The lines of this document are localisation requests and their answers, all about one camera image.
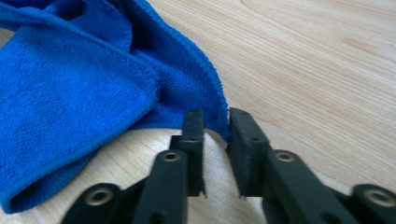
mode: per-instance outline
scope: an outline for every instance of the metal screw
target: metal screw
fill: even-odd
[[[111,191],[111,189],[106,189],[106,188],[96,189],[90,194],[88,194],[88,196],[85,198],[85,203],[92,206],[97,206],[107,203],[113,198],[113,196],[114,194],[113,191]]]

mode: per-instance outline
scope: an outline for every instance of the wooden table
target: wooden table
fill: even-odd
[[[207,54],[229,105],[249,111],[274,148],[296,152],[342,192],[359,183],[396,191],[395,1],[149,1]],[[127,188],[172,133],[123,134],[52,199],[1,213],[0,223],[59,223],[85,188]],[[189,223],[265,223],[259,199],[238,199],[225,143],[205,137],[208,199],[189,199]]]

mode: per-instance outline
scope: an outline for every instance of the towel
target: towel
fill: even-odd
[[[0,203],[30,209],[128,129],[201,107],[226,141],[215,68],[144,0],[0,0]]]

